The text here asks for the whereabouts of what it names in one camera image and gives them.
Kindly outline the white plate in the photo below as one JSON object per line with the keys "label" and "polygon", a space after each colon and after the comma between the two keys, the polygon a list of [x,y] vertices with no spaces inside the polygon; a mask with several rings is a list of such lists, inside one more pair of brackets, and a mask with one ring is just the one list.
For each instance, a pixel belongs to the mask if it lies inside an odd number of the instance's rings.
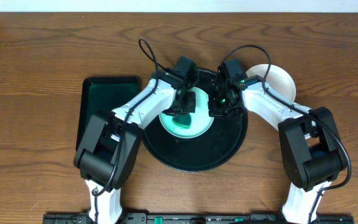
{"label": "white plate", "polygon": [[[268,69],[268,64],[259,64],[249,68],[246,71],[246,74],[251,77],[254,75],[258,75],[260,77],[264,77],[265,72]],[[267,83],[279,94],[288,98],[291,101],[294,101],[296,98],[296,86],[292,77],[289,73],[287,73],[284,69],[272,65],[270,67]]]}

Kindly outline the green scrub sponge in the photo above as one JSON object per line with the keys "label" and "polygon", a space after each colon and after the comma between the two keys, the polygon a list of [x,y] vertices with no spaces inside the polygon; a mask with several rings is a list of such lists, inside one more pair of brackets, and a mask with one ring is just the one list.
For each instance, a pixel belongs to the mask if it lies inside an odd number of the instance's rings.
{"label": "green scrub sponge", "polygon": [[184,129],[189,129],[191,126],[191,115],[190,114],[179,114],[172,118],[172,123]]}

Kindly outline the mint plate top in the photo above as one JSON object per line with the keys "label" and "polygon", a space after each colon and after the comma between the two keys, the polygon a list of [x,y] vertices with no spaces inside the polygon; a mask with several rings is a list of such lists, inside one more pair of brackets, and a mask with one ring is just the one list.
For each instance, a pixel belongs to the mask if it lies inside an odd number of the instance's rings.
{"label": "mint plate top", "polygon": [[191,126],[189,129],[184,129],[172,123],[174,116],[159,114],[159,120],[162,126],[173,136],[178,138],[195,138],[205,133],[212,125],[214,118],[208,114],[208,94],[198,88],[193,87],[190,91],[196,93],[196,110],[191,115]]}

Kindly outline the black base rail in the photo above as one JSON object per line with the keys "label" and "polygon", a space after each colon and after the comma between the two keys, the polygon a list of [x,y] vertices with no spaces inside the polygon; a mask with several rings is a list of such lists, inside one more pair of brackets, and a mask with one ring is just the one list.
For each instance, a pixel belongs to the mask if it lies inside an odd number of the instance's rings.
{"label": "black base rail", "polygon": [[[92,224],[85,213],[45,214],[43,224]],[[118,219],[118,224],[225,224],[225,223],[286,223],[276,214],[250,214],[245,216],[213,215],[147,215],[145,213],[127,213]],[[352,216],[321,215],[312,224],[354,224]]]}

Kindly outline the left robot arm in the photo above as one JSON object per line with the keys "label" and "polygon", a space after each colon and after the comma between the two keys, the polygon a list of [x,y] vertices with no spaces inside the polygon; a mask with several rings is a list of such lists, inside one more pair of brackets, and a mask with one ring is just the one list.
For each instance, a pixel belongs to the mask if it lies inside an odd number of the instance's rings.
{"label": "left robot arm", "polygon": [[90,117],[73,160],[90,192],[88,223],[117,223],[121,187],[134,168],[144,129],[181,103],[189,82],[189,75],[159,70],[131,101]]}

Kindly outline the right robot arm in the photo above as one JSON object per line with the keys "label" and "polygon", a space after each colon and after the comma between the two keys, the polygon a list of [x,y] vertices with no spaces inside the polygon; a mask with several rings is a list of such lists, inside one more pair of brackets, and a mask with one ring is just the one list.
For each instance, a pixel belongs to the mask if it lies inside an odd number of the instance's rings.
{"label": "right robot arm", "polygon": [[291,182],[282,208],[286,221],[313,223],[323,194],[349,182],[350,158],[327,108],[299,105],[257,75],[213,79],[208,106],[211,116],[254,112],[278,131],[283,167]]}

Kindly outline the black rectangular tray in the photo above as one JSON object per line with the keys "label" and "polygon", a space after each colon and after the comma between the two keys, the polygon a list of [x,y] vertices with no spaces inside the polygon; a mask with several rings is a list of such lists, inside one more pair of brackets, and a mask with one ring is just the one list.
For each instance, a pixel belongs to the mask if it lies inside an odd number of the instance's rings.
{"label": "black rectangular tray", "polygon": [[88,77],[82,84],[76,149],[90,117],[99,110],[111,111],[135,97],[141,88],[140,77]]}

